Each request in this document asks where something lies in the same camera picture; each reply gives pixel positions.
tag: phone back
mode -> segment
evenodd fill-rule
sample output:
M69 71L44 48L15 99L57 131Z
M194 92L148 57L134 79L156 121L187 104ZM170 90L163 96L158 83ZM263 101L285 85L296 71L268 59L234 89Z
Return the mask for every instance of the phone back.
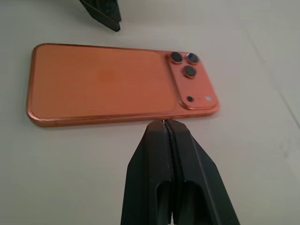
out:
M167 61L164 51L39 45L27 113L41 126L201 115L181 104Z

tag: phone camera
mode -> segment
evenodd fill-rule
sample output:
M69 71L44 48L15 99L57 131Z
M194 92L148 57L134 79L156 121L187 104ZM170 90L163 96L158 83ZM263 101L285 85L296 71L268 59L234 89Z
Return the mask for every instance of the phone camera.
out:
M197 64L199 62L199 58L197 55L189 53L187 54L187 61L191 64Z
M184 67L184 75L187 78L192 79L196 76L196 69L194 67L191 67L191 66L185 66Z
M191 96L188 96L188 97L187 97L187 101L189 101L189 102L193 102L193 101L194 101L194 98L193 98L193 97L191 97Z
M172 52L171 53L171 59L174 63L181 63L182 62L182 56L178 52Z

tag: smartphone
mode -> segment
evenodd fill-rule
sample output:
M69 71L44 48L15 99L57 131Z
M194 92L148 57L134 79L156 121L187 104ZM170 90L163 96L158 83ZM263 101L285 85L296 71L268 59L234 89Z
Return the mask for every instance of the smartphone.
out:
M207 116L219 102L197 55L41 44L27 114L43 127Z

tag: camera lens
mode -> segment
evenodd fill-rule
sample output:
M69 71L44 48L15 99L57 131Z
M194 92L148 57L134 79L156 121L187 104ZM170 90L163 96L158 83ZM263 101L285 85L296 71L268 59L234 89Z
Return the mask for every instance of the camera lens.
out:
M194 78L196 75L196 69L191 66L184 67L184 75L188 78Z
M171 53L171 58L172 58L173 62L175 62L175 63L182 62L182 56L178 52L172 52Z
M199 58L197 55L189 53L187 54L187 61L191 64L197 64L199 62Z
M189 102L193 102L193 101L194 101L194 98L191 97L191 96L188 96L188 97L187 97L187 100L188 100Z

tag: white table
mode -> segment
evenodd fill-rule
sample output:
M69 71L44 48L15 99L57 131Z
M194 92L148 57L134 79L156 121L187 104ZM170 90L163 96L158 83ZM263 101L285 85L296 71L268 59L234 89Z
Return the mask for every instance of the white table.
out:
M114 33L77 0L2 0L0 225L120 224L127 165L149 123L34 126L25 113L30 56L44 42L201 56L221 110L180 121L217 164L241 224L299 224L300 107L293 95L300 92L300 54L293 44L300 29L290 33L270 12L291 24L300 17L281 11L283 1L264 8L265 14L260 9L271 0L247 2L120 0L122 30ZM289 2L298 11L299 4ZM278 26L284 35L279 30L266 42ZM256 27L263 32L258 35ZM288 47L275 51L278 43ZM280 86L284 71L294 74L290 86Z

